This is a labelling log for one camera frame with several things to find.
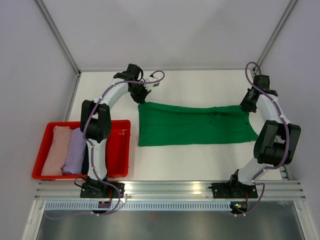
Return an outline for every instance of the red container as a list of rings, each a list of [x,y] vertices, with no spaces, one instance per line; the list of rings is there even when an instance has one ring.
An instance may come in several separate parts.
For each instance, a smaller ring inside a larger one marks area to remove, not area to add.
[[[119,178],[128,175],[129,168],[129,145],[130,145],[130,128],[129,120],[113,120],[112,130],[105,146],[106,166],[109,178]],[[42,143],[39,149],[38,157],[32,172],[34,179],[75,179],[78,177],[85,178],[87,175],[53,175],[41,176],[42,168],[47,159],[52,140],[54,138],[55,126],[67,126],[71,129],[80,128],[79,121],[62,121],[50,122],[46,126]]]

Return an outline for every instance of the gray floor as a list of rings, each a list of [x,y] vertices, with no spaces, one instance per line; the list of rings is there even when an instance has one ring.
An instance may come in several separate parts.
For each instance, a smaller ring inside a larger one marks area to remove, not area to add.
[[[216,211],[118,211],[42,219],[39,240],[301,240],[291,203],[262,202],[246,217]],[[47,211],[50,217],[75,211]]]

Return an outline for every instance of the white tabletop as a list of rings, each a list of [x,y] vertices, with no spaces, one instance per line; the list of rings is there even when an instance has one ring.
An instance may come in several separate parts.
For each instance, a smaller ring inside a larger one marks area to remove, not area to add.
[[[70,114],[80,121],[84,100],[93,100],[110,85],[115,72],[83,72]],[[166,71],[165,79],[147,96],[148,102],[209,108],[238,105],[250,87],[243,70]],[[139,147],[139,112],[130,94],[111,110],[112,120],[131,121],[128,181],[228,180],[253,157],[255,142]],[[259,111],[250,113],[250,123],[259,134],[264,122]],[[281,180],[279,170],[261,180]]]

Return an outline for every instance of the cable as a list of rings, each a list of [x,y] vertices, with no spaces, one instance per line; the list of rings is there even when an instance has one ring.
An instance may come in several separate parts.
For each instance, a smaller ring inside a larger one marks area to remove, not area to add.
[[[114,189],[116,190],[117,194],[118,194],[118,201],[117,201],[115,207],[114,207],[113,209],[105,212],[105,213],[101,213],[100,215],[109,215],[109,214],[114,213],[114,212],[116,211],[116,209],[118,208],[119,204],[120,204],[121,194],[120,194],[119,189],[118,189],[115,185],[113,185],[113,184],[111,184],[111,183],[109,183],[109,182],[107,182],[107,181],[103,181],[101,178],[99,178],[99,176],[98,176],[98,174],[97,174],[97,172],[96,172],[95,165],[94,165],[94,149],[93,149],[94,144],[93,144],[93,142],[90,141],[89,139],[86,139],[86,132],[87,132],[87,129],[88,129],[88,125],[89,125],[90,120],[92,119],[94,113],[96,112],[96,109],[97,109],[98,105],[100,104],[100,102],[102,101],[102,99],[105,97],[105,95],[107,94],[107,92],[109,92],[113,87],[117,86],[118,84],[124,84],[124,83],[127,83],[127,84],[156,84],[156,83],[159,83],[160,81],[162,81],[162,80],[165,78],[165,76],[166,76],[165,72],[162,71],[162,70],[154,71],[150,76],[153,77],[153,75],[156,74],[156,73],[162,73],[162,77],[161,77],[160,79],[156,80],[156,81],[140,82],[140,81],[124,80],[124,81],[118,81],[118,82],[116,82],[115,84],[109,86],[109,87],[103,92],[103,94],[101,95],[102,98],[99,98],[99,100],[98,100],[98,101],[96,102],[96,104],[94,105],[94,107],[93,107],[93,109],[92,109],[92,111],[91,111],[91,113],[90,113],[90,115],[89,115],[89,117],[88,117],[88,120],[87,120],[86,123],[85,123],[84,129],[83,129],[83,138],[84,138],[84,140],[85,140],[87,143],[89,143],[90,146],[91,146],[91,167],[92,167],[93,174],[95,175],[96,179],[97,179],[99,182],[101,182],[101,183],[103,183],[103,184],[105,184],[105,185],[108,185],[108,186],[114,188]]]
[[[266,96],[266,97],[273,103],[273,105],[275,106],[275,108],[276,108],[276,110],[277,110],[277,112],[278,112],[278,114],[279,114],[279,118],[280,118],[281,122],[282,122],[283,125],[284,125],[284,130],[285,130],[285,148],[284,148],[283,157],[282,157],[280,163],[279,163],[277,166],[266,166],[264,169],[260,170],[259,172],[257,172],[257,173],[253,176],[252,182],[254,183],[254,185],[262,185],[262,191],[261,191],[260,197],[258,198],[258,200],[255,202],[255,204],[253,205],[253,207],[252,207],[251,209],[248,209],[248,210],[246,211],[246,213],[242,213],[242,214],[239,214],[239,215],[238,215],[238,214],[235,214],[236,217],[242,217],[242,216],[244,217],[244,216],[246,216],[247,214],[251,213],[251,212],[258,206],[258,204],[260,203],[260,201],[261,201],[261,199],[262,199],[262,197],[263,197],[263,195],[264,195],[264,193],[265,193],[266,185],[265,185],[264,182],[259,182],[259,183],[254,182],[255,179],[256,179],[257,177],[259,177],[259,175],[262,174],[262,173],[264,172],[264,170],[266,170],[266,169],[270,169],[270,170],[279,169],[279,168],[285,163],[285,161],[286,161],[286,159],[287,159],[287,156],[288,156],[288,153],[289,153],[289,145],[290,145],[290,133],[289,133],[289,128],[288,128],[288,125],[287,125],[285,119],[283,118],[283,114],[282,114],[282,112],[281,112],[281,109],[280,109],[279,105],[277,104],[277,102],[276,102],[271,96],[269,96],[267,93],[265,93],[263,90],[261,90],[260,88],[258,88],[257,86],[255,86],[255,85],[251,82],[251,80],[250,80],[250,78],[249,78],[249,76],[248,76],[248,67],[249,67],[250,64],[254,64],[254,65],[258,68],[259,74],[261,75],[260,66],[259,66],[256,62],[250,61],[250,62],[248,62],[248,63],[246,64],[245,69],[244,69],[244,73],[245,73],[246,80],[249,82],[249,84],[250,84],[255,90],[257,90],[257,91],[258,91],[259,93],[261,93],[262,95]]]

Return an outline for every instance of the purple cable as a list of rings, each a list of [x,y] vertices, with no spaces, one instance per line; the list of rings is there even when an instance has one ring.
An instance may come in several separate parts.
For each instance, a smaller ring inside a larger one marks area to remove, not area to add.
[[[162,71],[162,70],[157,70],[157,71],[154,71],[154,72],[151,74],[151,76],[153,76],[153,75],[156,74],[156,73],[162,73],[162,77],[161,77],[160,79],[156,80],[156,81],[150,81],[150,82],[140,82],[140,81],[130,81],[130,80],[129,80],[129,81],[125,81],[125,80],[124,80],[124,81],[118,81],[118,82],[116,82],[115,84],[109,86],[109,87],[103,92],[103,94],[102,94],[101,96],[102,96],[102,98],[104,98],[105,95],[107,94],[107,92],[109,92],[110,89],[112,89],[113,87],[115,87],[115,86],[118,85],[118,84],[124,84],[124,83],[127,83],[127,84],[156,84],[156,83],[159,83],[160,81],[162,81],[162,80],[165,78],[165,75],[166,75],[166,74],[165,74],[165,72]],[[89,115],[89,117],[88,117],[88,120],[87,120],[86,123],[85,123],[84,129],[83,129],[83,138],[84,138],[84,140],[86,140],[92,147],[94,146],[94,144],[93,144],[93,142],[90,141],[89,139],[86,139],[86,132],[87,132],[87,128],[88,128],[89,122],[90,122],[90,120],[92,119],[92,117],[93,117],[94,113],[96,112],[96,109],[97,109],[97,107],[98,107],[98,105],[100,104],[101,101],[102,101],[102,99],[99,98],[99,100],[98,100],[98,101],[96,102],[96,104],[94,105],[94,107],[93,107],[93,109],[92,109],[92,111],[91,111],[91,113],[90,113],[90,115]],[[93,174],[95,175],[96,179],[97,179],[99,182],[101,182],[101,183],[103,183],[103,184],[105,184],[105,185],[108,185],[108,186],[114,188],[114,189],[116,190],[117,194],[118,194],[118,202],[116,203],[115,207],[114,207],[113,209],[111,209],[110,211],[107,211],[107,212],[105,212],[105,213],[101,213],[100,215],[109,215],[109,214],[112,214],[112,213],[114,213],[114,212],[116,211],[116,209],[118,208],[118,206],[119,206],[119,204],[120,204],[120,196],[121,196],[121,194],[120,194],[119,189],[118,189],[115,185],[113,185],[113,184],[111,184],[111,183],[109,183],[109,182],[107,182],[107,181],[103,181],[101,178],[99,178],[99,176],[98,176],[98,174],[97,174],[97,172],[96,172],[95,166],[94,166],[94,150],[93,150],[93,148],[91,148],[91,166],[92,166]]]
[[[249,76],[248,76],[248,67],[249,67],[250,64],[254,64],[254,65],[258,68],[259,74],[261,75],[260,66],[259,66],[256,62],[250,61],[250,62],[248,62],[248,63],[246,64],[245,69],[244,69],[244,71],[245,71],[245,77],[246,77],[247,81],[249,82],[249,84],[250,84],[254,89],[256,89],[256,90],[257,90],[259,93],[261,93],[262,95],[266,96],[266,97],[273,103],[273,105],[275,106],[275,108],[276,108],[276,110],[277,110],[277,112],[278,112],[278,114],[279,114],[280,120],[281,120],[281,122],[282,122],[283,125],[284,125],[284,130],[285,130],[285,148],[284,148],[284,154],[283,154],[283,157],[282,157],[282,159],[281,159],[281,162],[280,162],[277,166],[267,166],[267,167],[264,168],[264,169],[272,169],[272,170],[279,169],[279,168],[285,163],[285,161],[286,161],[286,159],[287,159],[287,156],[288,156],[288,153],[289,153],[289,144],[290,144],[289,128],[288,128],[288,125],[287,125],[286,121],[284,120],[284,118],[281,117],[281,116],[282,116],[282,112],[281,112],[281,110],[280,110],[279,105],[276,103],[276,101],[274,101],[274,99],[273,99],[271,96],[269,96],[268,94],[266,94],[263,90],[261,90],[260,88],[258,88],[257,86],[255,86],[255,85],[251,82],[251,80],[250,80],[250,78],[249,78]],[[257,173],[253,176],[252,180],[254,181],[260,174],[262,174],[262,173],[264,172],[264,169],[262,169],[261,171],[257,172]],[[261,199],[262,199],[262,197],[263,197],[263,195],[264,195],[264,193],[265,193],[266,185],[265,185],[264,182],[259,182],[259,183],[253,182],[253,183],[254,183],[255,185],[262,185],[262,191],[261,191],[260,197],[258,198],[258,200],[256,201],[256,203],[253,205],[253,207],[251,207],[246,213],[237,214],[236,216],[239,216],[239,217],[244,217],[244,216],[246,216],[246,214],[251,213],[251,212],[258,206],[258,204],[260,203],[260,201],[261,201]]]
[[[149,82],[141,82],[141,81],[118,81],[118,82],[116,82],[114,85],[109,86],[109,87],[103,92],[102,98],[105,97],[105,95],[107,94],[107,92],[110,91],[110,89],[112,89],[113,87],[115,87],[115,86],[118,85],[118,84],[123,84],[123,83],[129,83],[129,84],[156,84],[156,83],[159,83],[160,81],[162,81],[162,80],[165,78],[165,76],[166,76],[165,72],[162,71],[162,70],[154,71],[154,72],[151,74],[151,76],[153,76],[153,75],[156,74],[156,73],[162,73],[162,77],[161,77],[160,79],[156,80],[156,81],[149,81]],[[98,105],[100,104],[101,100],[102,100],[102,99],[100,98],[100,99],[96,102],[96,104],[94,105],[94,107],[93,107],[93,109],[92,109],[92,111],[91,111],[91,113],[90,113],[90,115],[89,115],[89,117],[88,117],[88,120],[87,120],[86,123],[85,123],[84,129],[83,129],[83,138],[84,138],[85,141],[87,141],[88,143],[90,143],[91,146],[93,146],[93,143],[92,143],[92,141],[90,141],[89,139],[86,139],[86,132],[87,132],[87,128],[88,128],[89,122],[90,122],[90,120],[92,119],[92,117],[93,117],[93,115],[94,115],[94,112],[96,111],[96,109],[97,109]],[[111,183],[109,183],[109,182],[107,182],[107,181],[103,181],[101,178],[99,178],[99,176],[98,176],[98,174],[97,174],[97,172],[96,172],[96,170],[95,170],[95,166],[94,166],[94,151],[93,151],[93,148],[91,148],[91,166],[92,166],[92,168],[93,168],[93,174],[95,175],[96,179],[98,179],[99,182],[101,182],[101,183],[103,183],[103,184],[105,184],[105,185],[108,185],[108,186],[114,188],[114,189],[116,190],[117,194],[118,194],[118,202],[116,203],[115,207],[114,207],[113,209],[111,209],[110,211],[107,211],[107,212],[105,212],[105,213],[99,213],[99,215],[109,215],[109,214],[112,214],[112,213],[114,213],[114,212],[117,211],[117,208],[118,208],[118,206],[119,206],[119,204],[120,204],[120,196],[121,196],[121,194],[120,194],[119,189],[118,189],[115,185],[113,185],[113,184],[111,184]],[[67,217],[80,216],[80,215],[88,215],[88,214],[92,214],[92,212],[91,212],[91,211],[90,211],[90,212],[78,212],[78,213],[70,214],[70,215],[68,215],[68,216],[57,216],[57,217],[48,216],[47,213],[46,213],[46,211],[44,211],[43,214],[44,214],[44,216],[45,216],[47,219],[49,219],[49,220],[60,220],[60,219],[65,219],[65,218],[67,218]]]

